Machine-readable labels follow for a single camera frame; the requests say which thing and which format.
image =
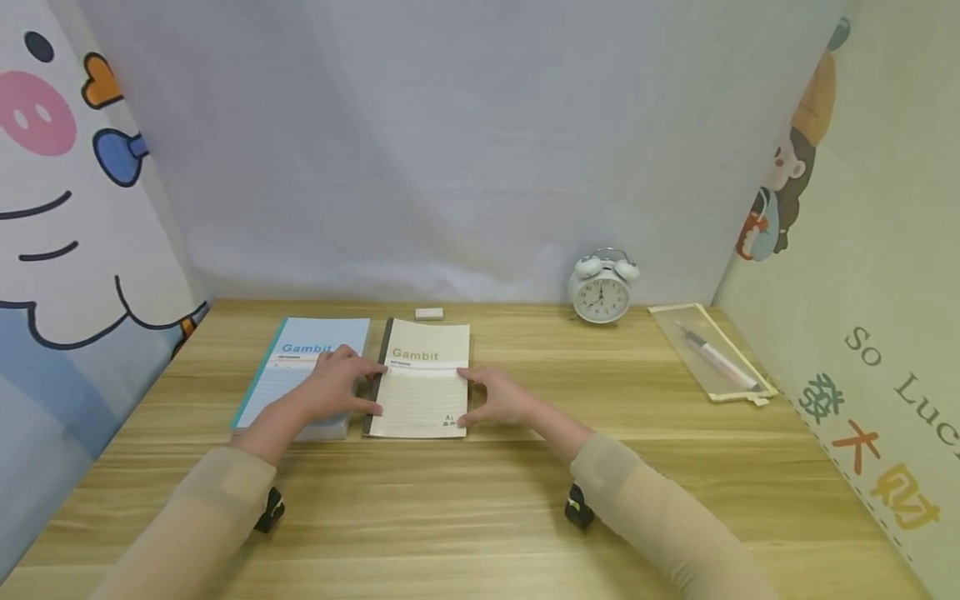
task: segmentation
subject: notebook spine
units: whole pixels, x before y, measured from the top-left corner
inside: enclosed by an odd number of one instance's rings
[[[383,343],[380,345],[380,357],[377,359],[377,362],[381,365],[387,364],[387,347],[390,345],[390,333],[394,328],[394,318],[390,317],[387,319],[387,326],[383,330]],[[380,392],[380,377],[381,374],[377,373],[373,378],[373,384],[370,388],[370,400],[376,402],[377,394]],[[363,434],[365,436],[370,435],[370,428],[373,425],[373,415],[367,415],[363,419]]]

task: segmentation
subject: white alarm clock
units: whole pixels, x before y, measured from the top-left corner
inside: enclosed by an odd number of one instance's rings
[[[622,254],[622,258],[607,256]],[[612,323],[630,308],[630,286],[640,277],[636,263],[616,248],[600,248],[573,267],[566,284],[573,309],[588,323]]]

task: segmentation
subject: wall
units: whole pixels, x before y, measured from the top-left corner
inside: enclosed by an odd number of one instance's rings
[[[757,202],[717,302],[934,597],[954,598],[960,5],[877,0],[851,22],[832,110],[825,67],[793,120],[815,143],[796,160],[783,142],[761,190],[779,215]]]
[[[218,296],[709,301],[841,0],[81,0]]]
[[[0,8],[0,581],[206,308],[109,64],[57,7]]]

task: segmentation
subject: orange heart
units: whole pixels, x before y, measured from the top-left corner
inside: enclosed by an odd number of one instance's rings
[[[89,107],[99,110],[123,100],[120,86],[113,77],[107,59],[91,52],[84,57],[84,69],[88,77],[81,92]]]

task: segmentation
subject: wooden desk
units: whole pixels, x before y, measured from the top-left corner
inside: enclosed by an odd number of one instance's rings
[[[556,307],[446,314],[471,324],[475,365],[505,367],[696,495],[784,598],[927,597],[789,403],[711,404],[646,311],[607,327]],[[228,439],[282,317],[372,317],[373,357],[391,315],[411,318],[413,306],[217,302],[0,598],[85,597],[183,475]],[[581,534],[564,520],[568,471],[527,431],[362,440],[355,421],[344,443],[295,446],[277,485],[288,505],[279,528],[253,534],[209,597],[676,597],[601,523]]]

